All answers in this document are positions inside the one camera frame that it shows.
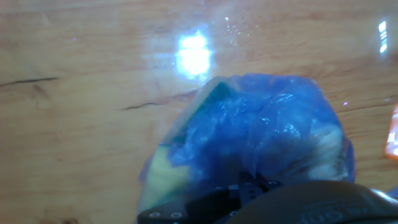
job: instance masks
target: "wood grain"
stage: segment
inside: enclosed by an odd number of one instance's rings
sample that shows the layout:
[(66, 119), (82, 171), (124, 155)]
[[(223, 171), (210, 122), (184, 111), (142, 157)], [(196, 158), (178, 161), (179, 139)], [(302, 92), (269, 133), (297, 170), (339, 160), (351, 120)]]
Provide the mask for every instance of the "wood grain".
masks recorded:
[[(132, 223), (139, 171), (195, 91), (247, 72), (316, 80), (358, 183), (391, 189), (397, 22), (395, 0), (0, 0), (0, 223)], [(211, 65), (189, 75), (178, 41), (198, 30)]]

